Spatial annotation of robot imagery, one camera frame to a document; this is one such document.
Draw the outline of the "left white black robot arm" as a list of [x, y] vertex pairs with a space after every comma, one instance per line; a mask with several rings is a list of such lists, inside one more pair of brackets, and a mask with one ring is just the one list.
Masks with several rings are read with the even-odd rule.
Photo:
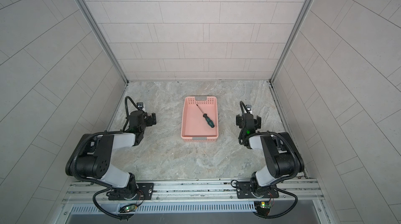
[[157, 124], [156, 114], [141, 110], [127, 116], [127, 131], [85, 134], [68, 160], [65, 172], [79, 181], [106, 187], [110, 201], [150, 200], [153, 183], [137, 183], [134, 174], [124, 172], [111, 163], [117, 149], [134, 147], [144, 138], [147, 127]]

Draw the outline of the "green black screwdriver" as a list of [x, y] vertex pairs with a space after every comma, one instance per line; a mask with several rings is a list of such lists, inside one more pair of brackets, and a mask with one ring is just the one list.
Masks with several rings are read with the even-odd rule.
[[214, 122], [213, 122], [212, 119], [207, 115], [207, 113], [202, 109], [202, 107], [201, 107], [199, 104], [197, 104], [196, 106], [197, 106], [197, 107], [199, 108], [199, 110], [201, 111], [201, 113], [202, 113], [202, 115], [203, 115], [203, 118], [204, 118], [205, 121], [207, 122], [208, 126], [211, 127], [212, 129], [215, 128]]

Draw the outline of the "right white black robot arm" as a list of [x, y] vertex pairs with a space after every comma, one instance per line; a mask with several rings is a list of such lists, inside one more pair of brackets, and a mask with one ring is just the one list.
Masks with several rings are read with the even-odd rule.
[[254, 172], [249, 182], [254, 197], [274, 195], [270, 190], [275, 185], [304, 171], [302, 157], [287, 132], [259, 132], [261, 117], [254, 118], [251, 113], [237, 115], [236, 126], [241, 129], [239, 144], [248, 149], [261, 150], [264, 154], [265, 166]]

